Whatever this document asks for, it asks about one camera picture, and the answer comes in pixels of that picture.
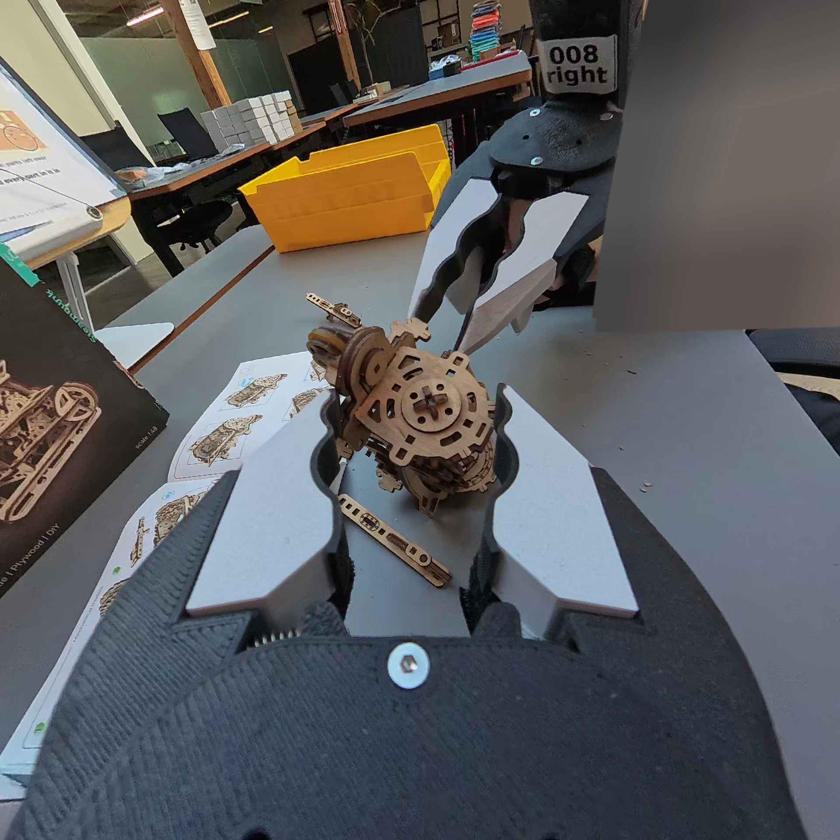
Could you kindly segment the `instruction booklet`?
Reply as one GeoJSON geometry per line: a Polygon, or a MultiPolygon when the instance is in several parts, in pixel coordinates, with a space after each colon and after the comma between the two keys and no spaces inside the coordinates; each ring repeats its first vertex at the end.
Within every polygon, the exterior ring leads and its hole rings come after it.
{"type": "Polygon", "coordinates": [[[307,351],[243,362],[196,420],[171,462],[169,481],[149,496],[123,528],[56,665],[3,748],[3,801],[25,798],[60,693],[119,590],[223,473],[240,468],[328,389],[325,371],[307,351]]]}

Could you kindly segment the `background brown-topped desk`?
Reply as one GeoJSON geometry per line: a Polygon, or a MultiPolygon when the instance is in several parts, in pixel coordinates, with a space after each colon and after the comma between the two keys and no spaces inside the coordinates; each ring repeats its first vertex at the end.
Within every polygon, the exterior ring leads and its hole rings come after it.
{"type": "Polygon", "coordinates": [[[261,143],[229,156],[192,164],[187,169],[166,176],[162,181],[129,193],[132,219],[141,237],[152,247],[171,277],[184,270],[172,247],[164,242],[159,223],[165,212],[210,201],[231,193],[245,215],[246,226],[257,224],[257,218],[238,188],[282,161],[282,154],[299,144],[305,151],[319,145],[319,135],[327,127],[320,120],[305,125],[298,134],[277,143],[261,143]]]}

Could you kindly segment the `wooden strip with crosspiece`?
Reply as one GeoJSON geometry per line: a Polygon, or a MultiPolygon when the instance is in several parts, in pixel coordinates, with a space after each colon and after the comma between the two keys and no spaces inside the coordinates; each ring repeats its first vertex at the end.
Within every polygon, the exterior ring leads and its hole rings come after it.
{"type": "Polygon", "coordinates": [[[309,292],[306,295],[306,299],[322,310],[330,322],[341,322],[352,329],[359,329],[363,326],[361,318],[344,302],[331,303],[313,292],[309,292]]]}

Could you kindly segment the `yellow plastic bin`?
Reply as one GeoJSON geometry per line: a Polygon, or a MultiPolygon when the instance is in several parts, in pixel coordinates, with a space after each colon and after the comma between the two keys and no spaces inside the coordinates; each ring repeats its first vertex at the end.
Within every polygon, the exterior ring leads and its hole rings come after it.
{"type": "Polygon", "coordinates": [[[427,230],[451,173],[432,123],[292,157],[239,191],[290,253],[427,230]]]}

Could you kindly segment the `stack of small white boxes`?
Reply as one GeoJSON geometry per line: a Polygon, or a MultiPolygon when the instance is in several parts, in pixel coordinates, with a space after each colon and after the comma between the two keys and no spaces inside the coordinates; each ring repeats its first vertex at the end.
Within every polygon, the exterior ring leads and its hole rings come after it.
{"type": "Polygon", "coordinates": [[[222,153],[237,144],[277,144],[302,132],[298,111],[288,90],[245,98],[201,114],[201,121],[222,153]]]}

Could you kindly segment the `black swivel chair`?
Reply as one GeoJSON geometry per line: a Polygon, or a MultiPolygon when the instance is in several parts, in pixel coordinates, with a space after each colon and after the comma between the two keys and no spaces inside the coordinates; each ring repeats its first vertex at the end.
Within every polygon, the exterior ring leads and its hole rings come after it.
{"type": "Polygon", "coordinates": [[[178,245],[181,251],[201,247],[204,253],[209,253],[210,245],[214,248],[221,245],[217,230],[232,214],[230,202],[216,199],[190,206],[171,220],[156,225],[154,230],[168,246],[178,245]]]}

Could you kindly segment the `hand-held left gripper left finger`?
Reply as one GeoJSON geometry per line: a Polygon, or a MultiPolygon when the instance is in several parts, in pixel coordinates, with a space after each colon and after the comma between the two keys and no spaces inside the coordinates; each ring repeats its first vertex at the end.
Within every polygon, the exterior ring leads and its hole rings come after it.
{"type": "Polygon", "coordinates": [[[244,463],[185,604],[189,616],[251,610],[286,632],[311,604],[330,602],[345,618],[354,565],[338,501],[340,419],[329,388],[244,463]]]}

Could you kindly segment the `large wooden gear model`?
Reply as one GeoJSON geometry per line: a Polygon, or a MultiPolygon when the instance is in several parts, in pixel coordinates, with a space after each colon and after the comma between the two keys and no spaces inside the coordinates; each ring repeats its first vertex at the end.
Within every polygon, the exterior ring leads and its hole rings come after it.
{"type": "Polygon", "coordinates": [[[361,450],[372,456],[379,488],[391,494],[404,490],[429,518],[444,500],[483,492],[496,480],[488,422],[435,433],[400,426],[347,428],[336,445],[347,458],[361,450]]]}

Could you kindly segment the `long wooden strip piece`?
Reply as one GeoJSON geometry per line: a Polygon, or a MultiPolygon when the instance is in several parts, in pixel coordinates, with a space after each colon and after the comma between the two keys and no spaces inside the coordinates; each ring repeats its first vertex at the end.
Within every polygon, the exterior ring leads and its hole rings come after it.
{"type": "Polygon", "coordinates": [[[431,585],[440,588],[452,580],[451,573],[430,552],[406,539],[349,495],[339,495],[339,507],[346,518],[431,585]]]}

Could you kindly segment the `white stand base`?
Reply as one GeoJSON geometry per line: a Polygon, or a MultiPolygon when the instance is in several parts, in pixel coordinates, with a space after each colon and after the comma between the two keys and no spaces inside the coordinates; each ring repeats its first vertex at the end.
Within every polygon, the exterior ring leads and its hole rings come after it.
{"type": "Polygon", "coordinates": [[[174,324],[156,322],[96,330],[93,336],[126,371],[158,346],[173,331],[174,324]]]}

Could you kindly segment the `grey desk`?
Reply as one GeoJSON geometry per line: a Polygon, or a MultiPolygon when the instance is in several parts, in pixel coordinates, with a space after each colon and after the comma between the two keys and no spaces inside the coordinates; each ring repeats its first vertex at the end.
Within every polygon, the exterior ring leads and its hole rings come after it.
{"type": "MultiPolygon", "coordinates": [[[[403,319],[425,235],[272,251],[138,379],[164,432],[2,597],[2,746],[47,680],[126,523],[243,361],[298,351],[314,291],[403,319]]],[[[742,332],[600,333],[554,309],[472,357],[633,498],[717,603],[773,718],[810,838],[838,838],[838,457],[742,332]]]]}

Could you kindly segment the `adjacent brown-edged desk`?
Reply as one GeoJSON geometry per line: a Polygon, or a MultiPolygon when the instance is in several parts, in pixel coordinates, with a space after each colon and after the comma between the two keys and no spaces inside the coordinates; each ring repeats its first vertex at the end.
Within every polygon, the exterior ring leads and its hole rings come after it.
{"type": "Polygon", "coordinates": [[[135,373],[172,343],[273,249],[262,226],[246,227],[105,327],[156,322],[174,324],[174,331],[129,371],[135,373]]]}

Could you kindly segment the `wooden post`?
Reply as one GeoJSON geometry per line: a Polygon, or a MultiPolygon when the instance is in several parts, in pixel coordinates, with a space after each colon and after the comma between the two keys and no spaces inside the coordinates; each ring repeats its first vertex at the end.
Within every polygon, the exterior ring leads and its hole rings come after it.
{"type": "Polygon", "coordinates": [[[198,18],[204,20],[198,2],[160,1],[187,64],[192,70],[207,106],[216,109],[232,103],[214,63],[210,49],[200,49],[208,38],[196,41],[198,18]]]}

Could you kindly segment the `round wooden gear module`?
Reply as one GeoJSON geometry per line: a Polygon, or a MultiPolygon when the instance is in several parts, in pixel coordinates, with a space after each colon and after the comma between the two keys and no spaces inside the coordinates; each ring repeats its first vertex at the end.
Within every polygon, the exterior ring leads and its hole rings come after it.
{"type": "Polygon", "coordinates": [[[495,405],[466,354],[417,347],[430,337],[418,318],[390,332],[326,325],[307,348],[340,397],[337,439],[355,452],[377,443],[397,468],[450,465],[461,476],[487,448],[495,405]]]}

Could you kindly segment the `wooden board with instruction sheet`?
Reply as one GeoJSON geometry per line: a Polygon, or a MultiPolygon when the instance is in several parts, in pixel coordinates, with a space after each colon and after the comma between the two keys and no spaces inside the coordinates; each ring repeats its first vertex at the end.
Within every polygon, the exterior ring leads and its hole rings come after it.
{"type": "Polygon", "coordinates": [[[38,268],[119,231],[130,216],[112,170],[2,59],[2,243],[38,268]]]}

